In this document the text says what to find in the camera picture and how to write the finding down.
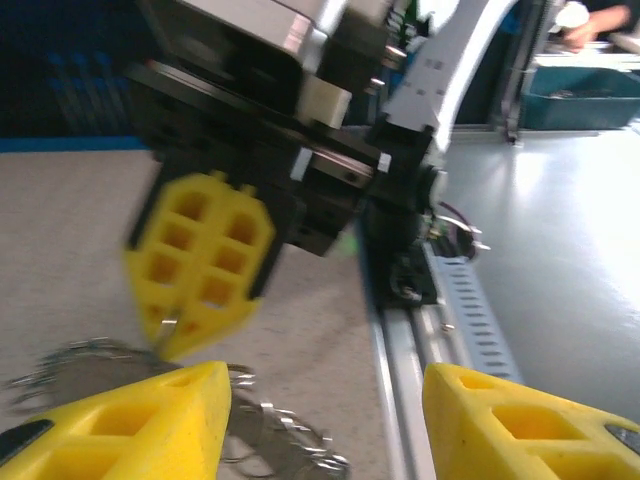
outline metal linear rail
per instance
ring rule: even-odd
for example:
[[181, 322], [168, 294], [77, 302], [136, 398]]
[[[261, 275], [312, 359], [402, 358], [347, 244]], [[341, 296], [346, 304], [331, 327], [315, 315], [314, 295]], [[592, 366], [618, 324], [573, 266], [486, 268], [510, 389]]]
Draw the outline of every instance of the metal linear rail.
[[[361, 230], [358, 234], [362, 240]], [[521, 379], [472, 268], [460, 259], [436, 257], [428, 244], [424, 252], [440, 292], [438, 303], [380, 311], [371, 297], [366, 250], [360, 249], [389, 466], [396, 480], [436, 480], [422, 410], [429, 363], [453, 363]], [[465, 311], [472, 315], [465, 316]]]

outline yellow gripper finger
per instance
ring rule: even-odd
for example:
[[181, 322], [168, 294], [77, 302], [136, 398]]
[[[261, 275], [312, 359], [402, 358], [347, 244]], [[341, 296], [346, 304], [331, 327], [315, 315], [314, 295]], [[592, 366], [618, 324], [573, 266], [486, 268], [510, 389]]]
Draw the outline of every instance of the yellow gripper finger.
[[438, 480], [640, 480], [624, 418], [446, 364], [427, 368], [423, 407]]
[[252, 187], [224, 174], [168, 182], [140, 241], [125, 259], [142, 328], [153, 344], [163, 320], [178, 317], [159, 355], [175, 359], [241, 328], [260, 303], [250, 289], [274, 227]]
[[223, 362], [88, 397], [0, 434], [0, 480], [214, 480], [230, 408]]

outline table surface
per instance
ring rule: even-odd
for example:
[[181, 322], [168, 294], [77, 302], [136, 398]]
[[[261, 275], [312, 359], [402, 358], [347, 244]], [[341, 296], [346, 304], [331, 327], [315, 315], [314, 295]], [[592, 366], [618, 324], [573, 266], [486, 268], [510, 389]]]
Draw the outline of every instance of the table surface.
[[[69, 341], [144, 345], [120, 247], [155, 167], [146, 152], [0, 155], [0, 381]], [[372, 355], [357, 260], [291, 247], [248, 328], [185, 363], [254, 367], [277, 406], [333, 434], [355, 480], [386, 480]], [[0, 429], [21, 420], [0, 413]]]
[[457, 142], [447, 200], [492, 250], [476, 271], [528, 385], [640, 422], [640, 135]]

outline teal storage bin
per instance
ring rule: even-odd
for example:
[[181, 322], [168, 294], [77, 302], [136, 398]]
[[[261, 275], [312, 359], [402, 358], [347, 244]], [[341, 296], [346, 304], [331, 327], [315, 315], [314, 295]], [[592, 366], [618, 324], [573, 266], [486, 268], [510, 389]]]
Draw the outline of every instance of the teal storage bin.
[[606, 68], [540, 67], [522, 98], [530, 130], [616, 130], [640, 111], [640, 77]]

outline metal ring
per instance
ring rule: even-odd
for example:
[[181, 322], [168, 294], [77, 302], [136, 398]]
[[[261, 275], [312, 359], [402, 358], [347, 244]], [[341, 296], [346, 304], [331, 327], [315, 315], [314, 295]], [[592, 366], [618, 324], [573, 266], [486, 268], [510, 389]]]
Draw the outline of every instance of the metal ring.
[[43, 378], [48, 371], [46, 369], [38, 370], [29, 375], [24, 375], [22, 377], [12, 378], [11, 380], [7, 380], [2, 384], [2, 387], [5, 389], [13, 389], [13, 388], [21, 388], [28, 387], [30, 385], [36, 384], [40, 378]]
[[87, 350], [87, 353], [108, 355], [110, 358], [131, 358], [138, 353], [137, 350], [129, 348], [124, 342], [109, 337], [91, 339]]
[[231, 378], [231, 375], [229, 375], [231, 380], [231, 388], [250, 390], [255, 386], [256, 374], [252, 368], [236, 363], [229, 363], [227, 364], [227, 369], [229, 370], [230, 374], [238, 374], [238, 376], [235, 378]]
[[50, 353], [45, 357], [42, 357], [42, 359], [40, 360], [40, 365], [47, 367], [49, 365], [57, 363], [60, 360], [60, 358], [68, 355], [67, 352], [68, 352], [67, 349], [56, 350], [55, 352]]
[[220, 456], [220, 461], [226, 463], [227, 465], [237, 465], [242, 462], [246, 462], [247, 460], [256, 456], [255, 452], [247, 453], [246, 455], [241, 455], [239, 457], [233, 456], [233, 450], [231, 446], [228, 444], [222, 444], [222, 455]]
[[328, 472], [331, 477], [344, 473], [346, 474], [344, 478], [348, 478], [349, 462], [346, 458], [335, 455], [329, 458], [312, 459], [312, 463], [303, 466], [295, 473], [293, 480], [304, 480], [306, 475], [316, 468]]
[[[280, 409], [277, 409], [276, 412], [279, 415], [279, 421], [284, 426], [285, 430], [292, 433], [293, 437], [299, 440], [296, 445], [304, 450], [310, 457], [330, 454], [330, 445], [332, 443], [331, 437], [326, 436], [314, 427], [304, 423], [295, 412]], [[309, 446], [304, 444], [302, 439], [308, 438], [307, 434], [311, 434], [311, 440], [315, 440], [313, 443], [316, 445]]]
[[276, 478], [278, 476], [276, 472], [265, 473], [264, 475], [250, 473], [250, 472], [247, 472], [246, 470], [243, 470], [239, 464], [231, 465], [231, 468], [234, 469], [236, 473], [238, 473], [238, 475], [242, 475], [245, 478], [250, 478], [254, 480], [268, 480], [270, 478]]
[[65, 348], [63, 351], [76, 351], [76, 350], [85, 350], [87, 347], [89, 347], [90, 343], [88, 340], [81, 340], [79, 342], [71, 342], [67, 345], [67, 348]]
[[23, 407], [22, 405], [29, 400], [45, 395], [46, 392], [43, 390], [33, 390], [31, 392], [23, 393], [17, 398], [13, 399], [7, 405], [8, 409], [14, 415], [35, 415], [42, 412], [44, 409], [49, 408], [49, 405], [45, 403], [45, 405], [39, 407]]
[[42, 412], [49, 410], [51, 408], [53, 408], [53, 405], [43, 405], [41, 407], [20, 407], [16, 405], [16, 406], [9, 406], [8, 410], [11, 412], [12, 415], [15, 415], [18, 417], [32, 417], [34, 415], [40, 415]]
[[274, 411], [273, 404], [269, 401], [262, 401], [258, 404], [258, 406], [253, 406], [252, 410], [253, 410], [253, 413], [255, 413], [256, 415], [259, 415], [260, 422], [261, 422], [260, 431], [258, 433], [258, 438], [256, 439], [255, 443], [253, 445], [247, 444], [247, 447], [253, 449], [254, 452], [248, 453], [246, 455], [242, 455], [239, 457], [225, 455], [223, 457], [223, 461], [225, 463], [228, 463], [230, 465], [237, 465], [239, 463], [246, 462], [247, 460], [256, 456], [255, 450], [259, 448], [259, 446], [262, 445], [268, 439], [271, 432], [267, 428], [267, 425], [268, 425], [268, 419], [272, 417], [272, 415], [270, 414]]

